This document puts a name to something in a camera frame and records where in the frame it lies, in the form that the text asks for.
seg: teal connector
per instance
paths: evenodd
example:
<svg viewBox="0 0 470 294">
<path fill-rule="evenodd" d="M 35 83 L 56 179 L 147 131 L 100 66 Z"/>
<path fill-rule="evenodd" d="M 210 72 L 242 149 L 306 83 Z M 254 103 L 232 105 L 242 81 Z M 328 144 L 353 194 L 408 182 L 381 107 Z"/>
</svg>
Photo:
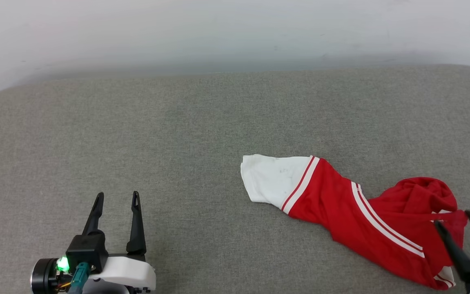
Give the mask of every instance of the teal connector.
<svg viewBox="0 0 470 294">
<path fill-rule="evenodd" d="M 90 271 L 89 263 L 78 264 L 68 294 L 82 294 L 82 288 L 86 281 L 88 281 Z"/>
</svg>

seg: white wall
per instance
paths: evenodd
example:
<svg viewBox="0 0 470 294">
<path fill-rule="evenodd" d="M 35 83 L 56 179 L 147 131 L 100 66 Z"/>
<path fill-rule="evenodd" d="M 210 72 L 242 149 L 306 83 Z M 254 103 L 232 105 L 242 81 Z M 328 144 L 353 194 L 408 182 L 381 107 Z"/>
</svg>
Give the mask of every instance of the white wall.
<svg viewBox="0 0 470 294">
<path fill-rule="evenodd" d="M 0 90 L 419 63 L 470 65 L 470 0 L 0 0 Z"/>
</svg>

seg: white stripe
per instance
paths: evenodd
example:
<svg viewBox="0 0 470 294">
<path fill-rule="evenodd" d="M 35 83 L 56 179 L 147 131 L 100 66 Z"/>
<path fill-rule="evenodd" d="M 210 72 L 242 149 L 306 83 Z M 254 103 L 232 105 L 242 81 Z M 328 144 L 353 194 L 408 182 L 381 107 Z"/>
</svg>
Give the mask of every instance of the white stripe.
<svg viewBox="0 0 470 294">
<path fill-rule="evenodd" d="M 289 201 L 287 201 L 287 198 L 284 200 L 284 201 L 287 201 L 287 204 L 284 207 L 284 212 L 286 214 L 289 214 L 289 211 L 291 210 L 293 205 L 295 205 L 296 201 L 304 193 L 305 189 L 307 188 L 307 185 L 309 184 L 309 181 L 311 180 L 311 177 L 313 176 L 313 172 L 315 171 L 315 168 L 317 164 L 319 163 L 319 161 L 320 161 L 320 158 L 313 158 L 313 162 L 311 162 L 311 165 L 309 166 L 309 169 L 307 170 L 307 173 L 305 174 L 304 179 L 302 179 L 302 182 L 300 182 L 300 186 L 296 190 L 295 194 L 291 196 Z"/>
<path fill-rule="evenodd" d="M 354 195 L 354 200 L 356 201 L 356 204 L 358 204 L 358 207 L 360 208 L 360 210 L 362 211 L 363 215 L 365 216 L 365 218 L 373 225 L 373 227 L 375 227 L 376 229 L 378 229 L 378 231 L 380 231 L 384 236 L 386 236 L 387 238 L 389 238 L 391 241 L 393 241 L 394 243 L 398 244 L 400 247 L 403 247 L 404 249 L 408 250 L 408 251 L 411 251 L 412 253 L 418 255 L 418 256 L 421 256 L 423 258 L 425 258 L 425 255 L 423 254 L 423 252 L 421 251 L 418 251 L 417 249 L 409 246 L 408 244 L 402 242 L 399 238 L 395 237 L 392 233 L 388 232 L 386 229 L 384 229 L 380 223 L 378 223 L 375 218 L 373 218 L 373 216 L 368 212 L 367 208 L 365 207 L 364 203 L 366 203 L 368 205 L 368 207 L 371 207 L 367 201 L 367 199 L 365 199 L 363 197 L 363 195 L 360 195 L 358 193 L 358 189 L 356 188 L 356 184 L 354 182 L 351 182 L 351 188 L 353 189 L 353 195 Z M 376 215 L 376 213 L 374 212 L 374 210 L 372 208 L 370 208 L 371 212 L 373 214 Z"/>
<path fill-rule="evenodd" d="M 367 201 L 367 199 L 365 198 L 364 196 L 364 193 L 362 192 L 362 186 L 358 185 L 358 190 L 360 190 L 360 195 L 362 196 L 362 198 L 364 199 L 364 202 L 365 202 L 365 205 L 367 205 L 367 207 L 369 208 L 369 210 L 371 211 L 371 213 L 373 214 L 373 216 L 382 224 L 384 225 L 384 227 L 390 231 L 390 233 L 392 233 L 394 236 L 397 236 L 398 238 L 404 240 L 405 242 L 411 244 L 412 246 L 420 249 L 420 250 L 423 250 L 422 246 L 419 246 L 419 245 L 416 245 L 414 242 L 412 242 L 411 240 L 409 240 L 408 238 L 405 238 L 404 236 L 402 236 L 401 234 L 399 234 L 397 231 L 395 231 L 394 229 L 392 229 L 391 227 L 388 226 L 388 224 L 386 224 L 379 216 L 378 214 L 375 212 L 375 210 L 371 207 L 371 205 L 369 204 L 369 201 Z"/>
<path fill-rule="evenodd" d="M 442 270 L 440 270 L 438 275 L 434 277 L 434 279 L 446 283 L 449 288 L 457 285 L 457 283 L 454 282 L 453 270 L 451 269 L 450 266 L 444 266 Z"/>
<path fill-rule="evenodd" d="M 446 280 L 443 280 L 443 279 L 440 279 L 438 276 L 434 276 L 434 279 L 437 280 L 437 281 L 442 281 L 444 282 L 448 288 L 451 288 L 453 287 L 454 285 L 451 285 L 451 283 L 449 281 L 446 281 Z"/>
</svg>

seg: green led light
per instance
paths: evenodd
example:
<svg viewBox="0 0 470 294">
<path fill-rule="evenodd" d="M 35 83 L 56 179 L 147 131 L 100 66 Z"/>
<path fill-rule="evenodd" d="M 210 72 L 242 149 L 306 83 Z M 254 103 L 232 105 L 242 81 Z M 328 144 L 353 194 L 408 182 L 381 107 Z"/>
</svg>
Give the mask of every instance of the green led light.
<svg viewBox="0 0 470 294">
<path fill-rule="evenodd" d="M 66 256 L 61 257 L 57 261 L 57 269 L 62 272 L 68 272 L 68 270 L 70 270 L 70 265 L 68 264 L 68 259 Z"/>
</svg>

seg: gray fabric surface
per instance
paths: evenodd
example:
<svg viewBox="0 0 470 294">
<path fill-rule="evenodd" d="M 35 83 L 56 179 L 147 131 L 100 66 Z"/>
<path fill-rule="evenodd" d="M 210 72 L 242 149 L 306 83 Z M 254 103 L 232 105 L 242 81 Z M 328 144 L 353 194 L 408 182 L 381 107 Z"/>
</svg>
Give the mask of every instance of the gray fabric surface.
<svg viewBox="0 0 470 294">
<path fill-rule="evenodd" d="M 110 253 L 138 190 L 157 293 L 432 293 L 251 203 L 242 155 L 326 158 L 368 197 L 436 177 L 470 208 L 470 67 L 58 80 L 0 93 L 0 293 L 28 293 L 98 192 Z M 465 233 L 470 254 L 470 225 Z M 449 293 L 462 293 L 463 285 Z"/>
</svg>

